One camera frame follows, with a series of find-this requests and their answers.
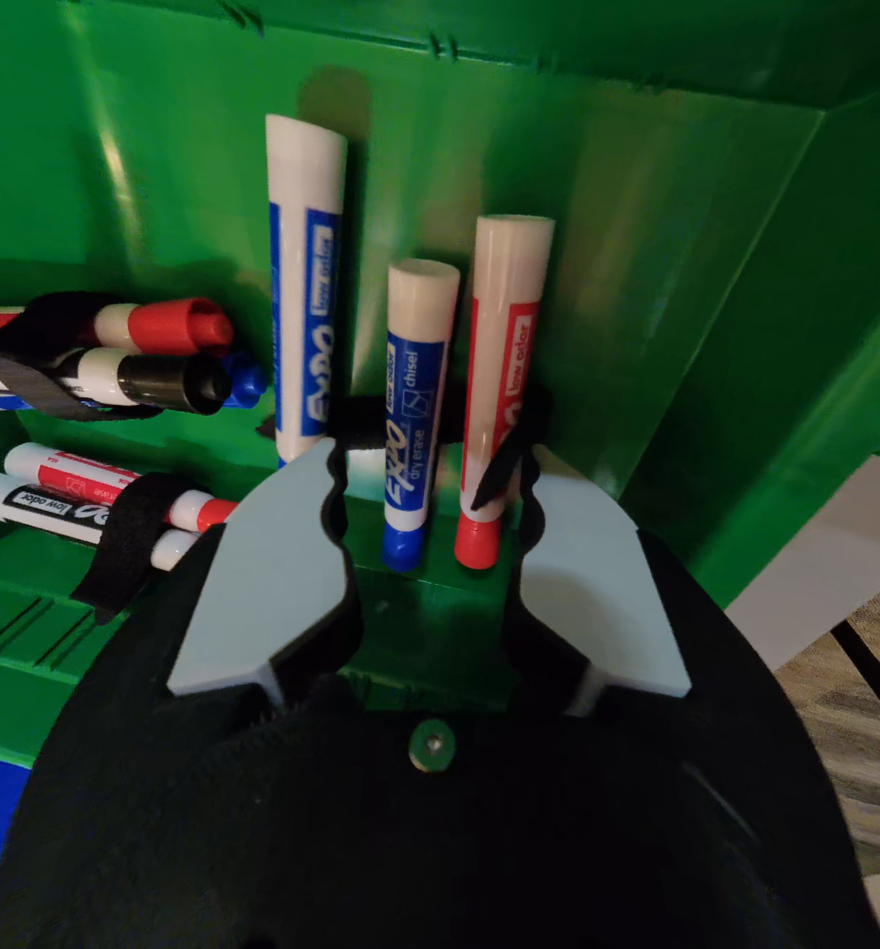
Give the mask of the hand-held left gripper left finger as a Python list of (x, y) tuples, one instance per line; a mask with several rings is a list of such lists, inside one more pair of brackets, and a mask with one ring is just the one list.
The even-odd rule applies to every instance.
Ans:
[(255, 685), (272, 705), (303, 705), (353, 658), (362, 611), (344, 544), (346, 487), (344, 450), (324, 437), (220, 526), (171, 694)]

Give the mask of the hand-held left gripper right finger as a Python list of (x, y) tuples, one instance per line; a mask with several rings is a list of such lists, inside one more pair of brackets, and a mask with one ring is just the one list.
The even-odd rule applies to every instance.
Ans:
[(521, 463), (505, 656), (527, 713), (589, 716), (607, 689), (683, 698), (691, 679), (639, 530), (543, 445)]

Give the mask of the black dry erase marker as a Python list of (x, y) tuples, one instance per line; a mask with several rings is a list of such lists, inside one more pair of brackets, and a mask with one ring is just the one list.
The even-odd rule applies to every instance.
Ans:
[[(0, 521), (63, 536), (97, 548), (103, 539), (114, 498), (137, 475), (111, 471), (102, 480), (68, 472), (51, 474), (49, 484), (24, 483), (22, 478), (0, 473)], [(152, 528), (149, 550), (134, 547), (116, 531), (109, 546), (111, 556), (126, 564), (170, 571), (196, 542), (204, 527), (206, 505), (220, 499), (207, 492), (189, 491), (172, 506), (169, 528)]]
[(231, 375), (209, 355), (107, 347), (72, 349), (50, 362), (0, 355), (0, 409), (36, 410), (63, 421), (139, 420), (166, 410), (210, 416), (231, 392)]

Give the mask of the green plastic bin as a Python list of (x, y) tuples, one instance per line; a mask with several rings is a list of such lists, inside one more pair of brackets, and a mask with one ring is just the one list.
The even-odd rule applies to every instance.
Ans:
[(880, 2), (0, 2), (0, 306), (206, 298), (273, 379), (265, 117), (348, 141), (332, 409), (388, 267), (555, 222), (551, 452), (729, 607), (880, 455)]

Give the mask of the red dry erase marker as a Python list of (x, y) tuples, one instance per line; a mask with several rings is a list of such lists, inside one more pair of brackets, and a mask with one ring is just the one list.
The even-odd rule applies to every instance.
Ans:
[(482, 478), (521, 414), (555, 222), (542, 216), (477, 220), (470, 359), (461, 460), (456, 560), (492, 568), (501, 548), (506, 488), (476, 501)]
[[(130, 484), (146, 482), (138, 474), (87, 457), (26, 442), (13, 448), (4, 459), (7, 475), (20, 478), (74, 498), (112, 505)], [(197, 488), (179, 488), (166, 514), (174, 528), (204, 532), (225, 522), (239, 506)]]
[(60, 291), (0, 306), (0, 355), (32, 361), (55, 360), (79, 347), (221, 356), (234, 335), (222, 309), (205, 298), (138, 304), (110, 293)]

